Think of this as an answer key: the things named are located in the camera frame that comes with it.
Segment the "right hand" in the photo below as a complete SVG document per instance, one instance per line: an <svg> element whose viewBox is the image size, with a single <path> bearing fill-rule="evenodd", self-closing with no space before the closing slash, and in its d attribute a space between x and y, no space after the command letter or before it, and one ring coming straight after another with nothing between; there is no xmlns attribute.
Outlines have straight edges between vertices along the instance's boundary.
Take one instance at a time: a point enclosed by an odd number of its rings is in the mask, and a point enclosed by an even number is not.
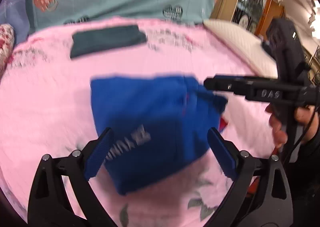
<svg viewBox="0 0 320 227"><path fill-rule="evenodd" d="M298 123L300 123L301 125L303 125L304 128L306 128L308 126L308 123L310 122L310 119L312 118L311 125L302 140L302 144L313 139L313 137L317 133L317 129L319 126L319 115L316 112L315 115L312 116L314 110L315 110L314 106L307 106L306 108L299 107L295 111L295 120ZM276 148L280 148L281 146L283 146L287 142L288 136L285 133L285 131L283 131L281 129L282 124L275 116L274 111L273 111L273 106L271 104L269 104L266 107L265 111L267 113L271 114L271 116L269 118L269 124L272 128L272 135L273 135L274 144L275 144Z"/></svg>

